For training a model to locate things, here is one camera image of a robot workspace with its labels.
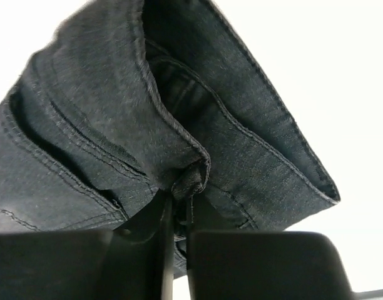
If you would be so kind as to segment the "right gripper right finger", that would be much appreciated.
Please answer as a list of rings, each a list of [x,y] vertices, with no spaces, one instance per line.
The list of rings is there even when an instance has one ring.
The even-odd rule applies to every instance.
[[[353,299],[331,241],[310,232],[195,231],[192,299]]]

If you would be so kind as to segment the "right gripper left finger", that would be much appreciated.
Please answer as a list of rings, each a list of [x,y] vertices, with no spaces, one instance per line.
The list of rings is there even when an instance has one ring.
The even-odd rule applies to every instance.
[[[114,230],[0,234],[0,299],[171,299],[172,198]]]

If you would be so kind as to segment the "black trousers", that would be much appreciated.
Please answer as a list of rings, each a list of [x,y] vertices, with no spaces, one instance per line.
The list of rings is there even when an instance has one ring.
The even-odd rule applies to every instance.
[[[238,229],[283,230],[339,192],[211,1],[93,1],[0,103],[0,232],[115,228],[158,190]]]

